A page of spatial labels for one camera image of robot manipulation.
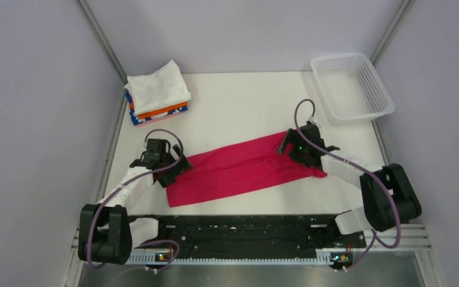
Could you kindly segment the red t shirt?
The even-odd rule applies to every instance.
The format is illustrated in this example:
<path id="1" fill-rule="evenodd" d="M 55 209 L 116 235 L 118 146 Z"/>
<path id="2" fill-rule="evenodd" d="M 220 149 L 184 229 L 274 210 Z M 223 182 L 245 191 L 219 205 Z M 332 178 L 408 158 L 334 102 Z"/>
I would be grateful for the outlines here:
<path id="1" fill-rule="evenodd" d="M 325 172 L 278 153 L 285 136 L 286 132 L 279 132 L 189 156 L 191 169 L 166 188 L 169 206 L 224 199 L 304 178 L 325 178 Z"/>

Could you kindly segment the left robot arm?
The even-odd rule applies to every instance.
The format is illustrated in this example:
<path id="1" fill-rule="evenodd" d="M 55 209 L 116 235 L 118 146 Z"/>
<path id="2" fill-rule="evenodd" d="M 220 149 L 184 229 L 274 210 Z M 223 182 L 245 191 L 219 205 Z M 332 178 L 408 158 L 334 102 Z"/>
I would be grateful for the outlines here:
<path id="1" fill-rule="evenodd" d="M 92 264 L 123 265 L 141 243 L 147 241 L 153 247 L 164 245 L 168 232 L 157 219 L 132 219 L 129 212 L 145 191 L 157 185 L 167 188 L 191 167 L 181 143 L 146 140 L 144 152 L 130 163 L 110 195 L 81 209 L 79 258 Z"/>

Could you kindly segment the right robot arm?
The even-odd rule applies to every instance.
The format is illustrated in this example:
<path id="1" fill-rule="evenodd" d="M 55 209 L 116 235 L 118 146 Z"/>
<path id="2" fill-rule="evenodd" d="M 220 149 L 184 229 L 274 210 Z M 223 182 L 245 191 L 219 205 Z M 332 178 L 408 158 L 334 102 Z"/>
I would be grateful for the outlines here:
<path id="1" fill-rule="evenodd" d="M 327 146 L 313 123 L 289 129 L 277 151 L 287 152 L 292 161 L 336 176 L 360 190 L 363 205 L 330 220 L 326 237 L 334 246 L 343 246 L 353 233 L 386 231 L 422 214 L 421 204 L 401 165 L 370 164 L 349 156 L 337 146 Z"/>

